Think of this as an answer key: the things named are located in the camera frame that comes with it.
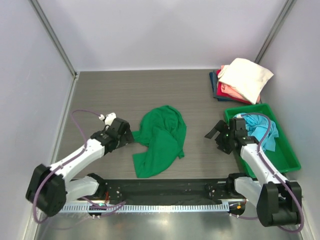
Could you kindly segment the green t shirt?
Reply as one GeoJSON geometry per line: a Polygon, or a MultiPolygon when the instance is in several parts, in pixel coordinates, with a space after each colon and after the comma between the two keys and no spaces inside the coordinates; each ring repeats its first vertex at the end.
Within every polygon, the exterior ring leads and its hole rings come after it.
{"type": "Polygon", "coordinates": [[[132,155],[137,178],[145,179],[167,170],[176,158],[183,158],[187,125],[181,113],[170,105],[157,107],[142,118],[134,131],[136,143],[147,147],[132,155]]]}

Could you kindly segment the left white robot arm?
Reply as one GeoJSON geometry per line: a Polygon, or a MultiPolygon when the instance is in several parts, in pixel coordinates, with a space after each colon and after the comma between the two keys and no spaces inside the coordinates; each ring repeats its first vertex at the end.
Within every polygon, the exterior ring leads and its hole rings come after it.
{"type": "Polygon", "coordinates": [[[40,164],[34,169],[25,198],[48,217],[82,197],[101,200],[105,196],[106,182],[97,174],[74,179],[89,164],[134,141],[126,120],[111,113],[103,121],[104,128],[93,133],[79,149],[50,166],[40,164]]]}

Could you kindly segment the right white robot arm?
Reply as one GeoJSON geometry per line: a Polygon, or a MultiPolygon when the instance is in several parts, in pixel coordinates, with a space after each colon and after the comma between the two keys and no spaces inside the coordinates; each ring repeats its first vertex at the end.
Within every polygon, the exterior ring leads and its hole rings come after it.
{"type": "Polygon", "coordinates": [[[254,181],[243,174],[231,174],[226,180],[226,194],[249,200],[264,227],[297,225],[301,231],[305,223],[301,186],[276,169],[262,150],[262,141],[248,135],[244,117],[231,118],[228,123],[220,120],[205,138],[212,139],[214,135],[218,149],[226,154],[238,153],[257,178],[254,181]]]}

